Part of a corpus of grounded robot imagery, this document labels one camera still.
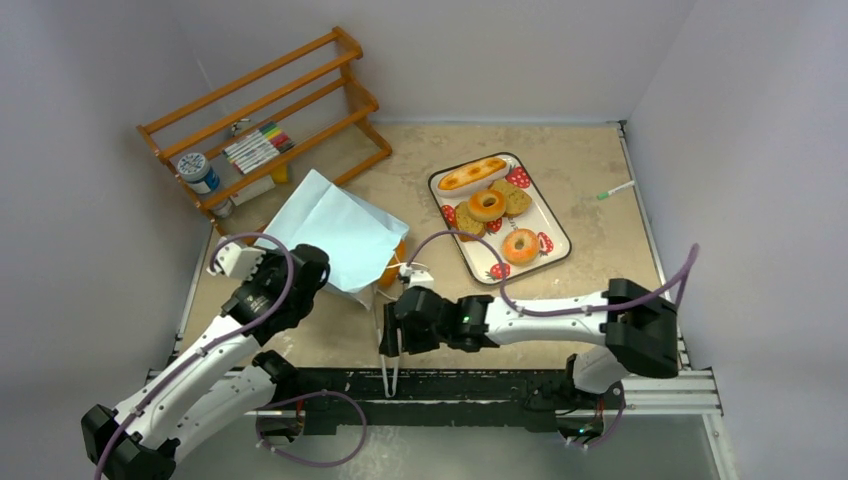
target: strawberry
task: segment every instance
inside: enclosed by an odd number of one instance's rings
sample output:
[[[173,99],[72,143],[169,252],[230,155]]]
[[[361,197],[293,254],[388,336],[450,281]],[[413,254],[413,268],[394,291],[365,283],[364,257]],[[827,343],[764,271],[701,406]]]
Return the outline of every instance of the strawberry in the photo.
[[[509,264],[504,263],[504,267],[506,267],[506,275],[501,274],[501,264],[496,263],[492,268],[489,269],[489,273],[486,274],[489,277],[489,280],[500,280],[503,277],[509,276]]]
[[[451,227],[456,228],[456,210],[450,205],[442,205],[442,215],[448,221]]]
[[[518,188],[530,187],[530,177],[527,176],[527,171],[524,167],[515,167],[509,171],[505,177],[506,181],[515,185]]]
[[[486,231],[489,233],[498,233],[503,225],[503,217],[492,220],[491,222],[486,222]]]
[[[539,255],[547,255],[554,251],[554,242],[544,232],[539,232]]]

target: marker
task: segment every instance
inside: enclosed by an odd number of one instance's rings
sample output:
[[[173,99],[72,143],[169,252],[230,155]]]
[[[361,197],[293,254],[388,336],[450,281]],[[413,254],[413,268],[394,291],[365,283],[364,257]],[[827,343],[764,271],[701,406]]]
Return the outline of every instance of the marker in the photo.
[[[629,182],[625,183],[624,185],[619,185],[619,186],[613,188],[612,190],[610,190],[608,192],[604,192],[604,193],[598,195],[598,200],[603,200],[603,199],[605,199],[605,198],[607,198],[611,195],[615,195],[616,193],[624,190],[625,188],[630,188],[633,185],[636,185],[636,181],[630,180]]]

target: white wall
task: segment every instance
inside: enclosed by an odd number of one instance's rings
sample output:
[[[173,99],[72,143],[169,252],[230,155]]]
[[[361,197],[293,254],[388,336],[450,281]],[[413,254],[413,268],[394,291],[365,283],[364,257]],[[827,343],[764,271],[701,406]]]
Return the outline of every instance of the white wall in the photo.
[[[213,86],[341,25],[386,121],[619,120],[694,0],[170,0]]]
[[[0,6],[0,477],[90,478],[79,420],[161,366],[208,227],[135,125],[208,91],[169,7]]]
[[[848,3],[701,0],[630,123],[743,478],[848,478]]]

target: wooden rack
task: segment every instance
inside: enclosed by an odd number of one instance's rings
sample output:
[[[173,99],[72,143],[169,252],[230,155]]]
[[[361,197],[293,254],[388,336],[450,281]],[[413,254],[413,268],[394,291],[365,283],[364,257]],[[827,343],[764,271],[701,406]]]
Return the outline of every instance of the wooden rack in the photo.
[[[205,128],[183,138],[182,140],[174,143],[173,145],[165,148],[159,147],[156,142],[153,140],[152,135],[159,130],[162,130],[165,127],[179,121],[182,118],[200,110],[203,107],[208,106],[209,104],[220,100],[227,95],[239,90],[256,80],[268,75],[271,72],[274,72],[289,63],[301,58],[321,47],[327,45],[331,42],[336,42],[338,45],[338,53],[335,59],[330,62],[316,68],[315,70],[301,76],[297,80],[292,81],[282,87],[272,91],[271,93],[263,96],[262,98],[240,108],[238,111],[233,112],[230,115],[222,117],[218,121],[212,123],[211,125],[206,126]],[[374,129],[371,125],[371,122],[368,120],[368,114],[377,111],[379,108],[379,104],[377,103],[377,99],[371,95],[368,90],[366,90],[357,80],[353,74],[353,69],[350,66],[350,63],[353,60],[362,58],[362,47],[359,43],[353,39],[347,32],[342,30],[339,27],[333,28],[333,30],[324,35],[321,38],[318,38],[297,50],[283,55],[282,57],[274,60],[273,62],[260,67],[259,69],[248,73],[247,75],[227,84],[223,87],[215,90],[208,95],[204,95],[203,97],[198,98],[197,100],[185,105],[173,112],[165,115],[164,117],[155,120],[147,125],[139,125],[137,127],[139,133],[144,138],[147,145],[150,147],[150,150],[153,151],[153,154],[165,165],[168,170],[174,175],[174,178],[177,182],[182,185],[183,189],[186,193],[191,197],[194,205],[200,210],[215,229],[221,234],[226,235],[228,232],[224,230],[224,228],[219,224],[217,217],[210,211],[212,207],[226,200],[230,195],[238,192],[242,188],[248,186],[254,181],[268,175],[276,169],[277,167],[284,165],[290,161],[292,161],[295,157],[300,155],[303,152],[306,152],[315,146],[319,145],[324,140],[327,140],[332,135],[339,133],[346,127],[350,125],[356,125],[360,130],[373,141],[379,148],[380,151],[371,155],[363,162],[359,163],[355,167],[351,168],[344,174],[340,175],[338,178],[334,180],[337,185],[341,185],[355,176],[362,173],[365,169],[371,167],[375,163],[380,160],[388,157],[392,153],[392,147],[389,145],[382,136]],[[172,163],[172,159],[175,155],[184,152],[186,149],[198,144],[199,142],[211,137],[212,135],[230,128],[232,124],[238,122],[240,119],[270,105],[273,102],[276,102],[286,95],[298,90],[311,82],[323,77],[324,75],[333,72],[334,70],[338,70],[340,77],[333,81],[332,83],[321,87],[315,92],[303,97],[302,99],[292,103],[291,105],[283,108],[279,112],[271,115],[270,117],[256,122],[255,126],[249,129],[244,130],[238,136],[235,136],[227,141],[216,145],[215,147],[204,152],[204,155],[208,160],[212,160],[213,158],[220,155],[224,148],[227,146],[237,142],[241,137],[247,135],[248,133],[256,130],[259,126],[264,125],[268,121],[279,122],[282,119],[294,114],[295,112],[309,106],[320,98],[323,98],[330,92],[335,91],[338,88],[343,88],[345,92],[345,97],[348,105],[348,116],[343,118],[342,120],[330,125],[329,127],[324,128],[319,133],[309,137],[308,139],[295,144],[293,148],[287,150],[271,161],[263,164],[261,167],[256,170],[251,171],[250,173],[244,175],[237,182],[229,185],[227,187],[219,187],[215,190],[214,194],[210,195],[207,198],[200,199],[191,187],[186,184],[186,182],[182,179],[182,177],[177,173],[176,167]]]

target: tray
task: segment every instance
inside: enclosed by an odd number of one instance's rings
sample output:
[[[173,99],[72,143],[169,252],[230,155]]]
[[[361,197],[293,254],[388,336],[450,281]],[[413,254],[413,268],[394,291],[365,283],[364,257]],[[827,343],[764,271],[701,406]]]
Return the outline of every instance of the tray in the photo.
[[[548,252],[545,252],[545,249],[543,249],[536,260],[534,260],[530,265],[523,267],[509,265],[510,272],[508,278],[514,279],[524,275],[529,275],[533,271],[542,267],[565,260],[565,258],[571,253],[571,240],[569,240],[568,235],[565,233],[562,225],[560,225],[559,220],[557,220],[556,216],[554,216],[553,212],[551,212],[545,198],[542,197],[542,194],[536,188],[536,184],[533,182],[530,172],[527,171],[524,164],[521,163],[521,160],[512,153],[500,152],[492,155],[486,155],[474,160],[469,160],[468,162],[460,163],[459,165],[454,165],[450,168],[439,170],[438,172],[430,175],[427,183],[430,188],[430,193],[433,195],[433,199],[439,207],[439,212],[442,212],[442,207],[444,205],[456,207],[456,205],[460,202],[466,201],[471,197],[471,195],[455,198],[444,198],[440,196],[436,193],[436,186],[438,185],[439,180],[441,180],[448,172],[465,165],[465,163],[474,162],[481,158],[488,157],[502,158],[507,162],[507,164],[509,164],[510,171],[513,171],[515,168],[524,169],[524,173],[530,180],[530,186],[525,188],[524,191],[533,198],[533,205],[531,205],[526,212],[515,218],[501,218],[500,226],[497,224],[491,224],[490,222],[490,224],[486,227],[486,233],[484,234],[483,239],[491,243],[492,246],[498,250],[498,253],[500,253],[501,244],[510,232],[519,228],[528,228],[537,234],[545,234],[553,244],[553,249]],[[448,220],[444,217],[444,214],[442,214],[442,218],[445,221],[445,225],[447,225],[448,228],[452,228]],[[486,247],[480,244],[480,242],[462,242],[456,236],[453,238],[457,247],[459,247],[459,253],[462,255],[463,260],[465,260],[465,266],[468,268],[468,273],[470,273],[476,281],[484,285],[497,284],[501,279],[501,275],[497,269],[494,269],[496,261],[492,256],[492,252],[487,250]]]

